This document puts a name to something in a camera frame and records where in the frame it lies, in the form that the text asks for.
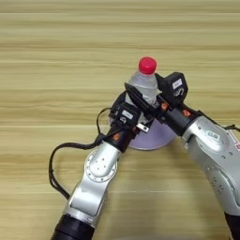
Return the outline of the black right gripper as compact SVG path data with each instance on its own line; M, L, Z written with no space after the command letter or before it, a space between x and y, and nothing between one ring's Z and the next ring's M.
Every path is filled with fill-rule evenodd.
M155 73L157 88L165 90L164 78ZM196 120L201 113L189 108L184 103L184 98L170 101L162 95L157 95L156 106L153 108L144 98L143 94L133 85L125 83L125 88L131 101L143 113L143 116L153 122L167 125L176 135L182 136L188 127Z

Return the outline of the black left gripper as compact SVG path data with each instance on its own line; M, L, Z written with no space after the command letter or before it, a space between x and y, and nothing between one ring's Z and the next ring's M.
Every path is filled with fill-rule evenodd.
M111 106L112 111L116 111L119 106L126 100L126 91L121 93ZM116 147L124 153L129 143L139 134L140 130L137 128L136 121L128 121L125 124L119 119L112 119L110 117L109 137L105 140L106 143Z

